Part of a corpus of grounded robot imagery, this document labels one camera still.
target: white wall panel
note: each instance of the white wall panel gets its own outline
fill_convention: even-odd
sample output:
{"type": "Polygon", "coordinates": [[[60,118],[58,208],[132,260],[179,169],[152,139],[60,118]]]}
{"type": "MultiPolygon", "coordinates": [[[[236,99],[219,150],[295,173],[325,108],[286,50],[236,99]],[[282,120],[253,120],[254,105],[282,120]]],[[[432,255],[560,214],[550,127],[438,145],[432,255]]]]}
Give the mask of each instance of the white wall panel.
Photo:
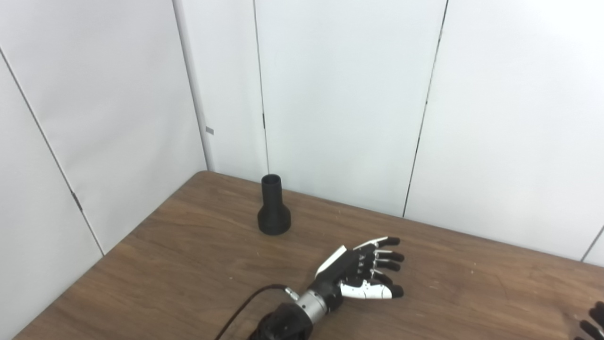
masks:
{"type": "Polygon", "coordinates": [[[585,262],[604,267],[604,238],[600,235],[590,252],[585,257],[585,262]]]}
{"type": "Polygon", "coordinates": [[[581,258],[604,223],[602,13],[450,2],[406,218],[581,258]]]}
{"type": "Polygon", "coordinates": [[[0,1],[0,46],[103,250],[205,168],[171,1],[0,1]]]}
{"type": "Polygon", "coordinates": [[[402,215],[445,0],[256,6],[271,172],[402,215]]]}
{"type": "Polygon", "coordinates": [[[11,339],[101,258],[0,57],[0,339],[11,339]]]}
{"type": "Polygon", "coordinates": [[[208,165],[221,174],[260,181],[268,169],[254,3],[175,0],[175,5],[208,165]]]}

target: wooden table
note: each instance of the wooden table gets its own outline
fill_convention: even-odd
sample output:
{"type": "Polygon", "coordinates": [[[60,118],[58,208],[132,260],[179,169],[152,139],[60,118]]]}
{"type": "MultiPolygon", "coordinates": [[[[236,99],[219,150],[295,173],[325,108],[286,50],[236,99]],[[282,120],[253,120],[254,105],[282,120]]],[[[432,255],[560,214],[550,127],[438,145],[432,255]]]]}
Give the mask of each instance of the wooden table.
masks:
{"type": "MultiPolygon", "coordinates": [[[[285,192],[292,228],[260,233],[260,185],[200,172],[16,339],[213,339],[257,288],[302,292],[341,244],[400,237],[405,297],[348,299],[313,340],[572,339],[604,299],[604,269],[285,192]]],[[[286,301],[266,292],[223,339],[245,339],[286,301]]]]}

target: black plastic funnel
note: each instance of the black plastic funnel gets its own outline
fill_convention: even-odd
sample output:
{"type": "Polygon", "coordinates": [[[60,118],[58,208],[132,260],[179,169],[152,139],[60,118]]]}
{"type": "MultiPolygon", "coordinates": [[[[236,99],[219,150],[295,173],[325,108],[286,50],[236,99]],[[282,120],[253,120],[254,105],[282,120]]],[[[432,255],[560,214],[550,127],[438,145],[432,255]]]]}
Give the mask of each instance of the black plastic funnel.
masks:
{"type": "Polygon", "coordinates": [[[281,235],[292,225],[292,214],[283,204],[281,177],[270,174],[262,177],[262,200],[258,211],[258,227],[266,235],[281,235]]]}

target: robotic hand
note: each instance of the robotic hand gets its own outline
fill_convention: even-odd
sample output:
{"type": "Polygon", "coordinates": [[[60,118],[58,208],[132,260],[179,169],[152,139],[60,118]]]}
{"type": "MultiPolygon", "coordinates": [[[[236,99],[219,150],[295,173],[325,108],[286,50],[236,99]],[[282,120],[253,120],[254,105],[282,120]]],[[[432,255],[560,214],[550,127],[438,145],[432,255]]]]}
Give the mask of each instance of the robotic hand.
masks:
{"type": "Polygon", "coordinates": [[[266,315],[249,340],[307,340],[313,325],[336,310],[344,297],[392,299],[403,296],[403,288],[378,269],[400,270],[402,254],[382,250],[397,246],[400,239],[382,237],[353,249],[341,246],[319,267],[315,280],[298,296],[287,291],[295,303],[281,304],[266,315]]]}
{"type": "MultiPolygon", "coordinates": [[[[590,309],[590,317],[595,320],[600,327],[604,328],[604,302],[598,301],[596,306],[590,309]]],[[[604,332],[592,325],[589,321],[583,320],[579,325],[585,333],[589,334],[595,340],[604,340],[604,332]]],[[[576,337],[574,340],[583,340],[583,338],[576,337]]]]}

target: black cable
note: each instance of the black cable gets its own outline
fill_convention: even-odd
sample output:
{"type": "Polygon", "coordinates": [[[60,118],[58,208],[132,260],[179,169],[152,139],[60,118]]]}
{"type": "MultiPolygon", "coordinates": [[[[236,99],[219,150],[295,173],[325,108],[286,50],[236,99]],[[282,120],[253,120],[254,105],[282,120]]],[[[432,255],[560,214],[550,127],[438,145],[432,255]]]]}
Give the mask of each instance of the black cable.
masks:
{"type": "Polygon", "coordinates": [[[235,320],[235,318],[237,317],[237,315],[239,315],[239,313],[241,313],[241,311],[245,308],[245,306],[247,306],[252,299],[254,299],[256,297],[256,295],[264,292],[265,290],[269,290],[269,289],[280,289],[285,291],[285,289],[287,288],[287,286],[285,286],[284,284],[270,284],[268,286],[264,286],[258,290],[256,290],[252,295],[249,296],[249,298],[247,300],[245,300],[245,302],[235,311],[235,314],[233,314],[233,316],[231,316],[231,318],[226,322],[226,324],[222,327],[222,329],[220,330],[220,333],[218,333],[218,335],[216,336],[216,338],[214,340],[218,340],[220,339],[220,337],[226,332],[226,330],[228,329],[228,327],[231,325],[231,323],[233,323],[233,320],[235,320]]]}

